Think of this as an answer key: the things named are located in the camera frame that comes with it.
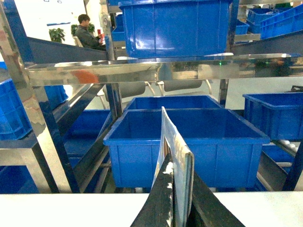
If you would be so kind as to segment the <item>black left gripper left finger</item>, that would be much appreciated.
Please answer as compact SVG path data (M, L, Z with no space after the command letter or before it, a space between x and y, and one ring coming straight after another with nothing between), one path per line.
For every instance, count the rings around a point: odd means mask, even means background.
M173 162L167 154L149 196L131 224L133 227L170 227L173 224Z

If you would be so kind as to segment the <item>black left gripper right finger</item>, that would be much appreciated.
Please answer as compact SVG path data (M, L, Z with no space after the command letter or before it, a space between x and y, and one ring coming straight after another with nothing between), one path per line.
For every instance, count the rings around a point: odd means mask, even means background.
M194 173L189 227L242 227L239 221Z

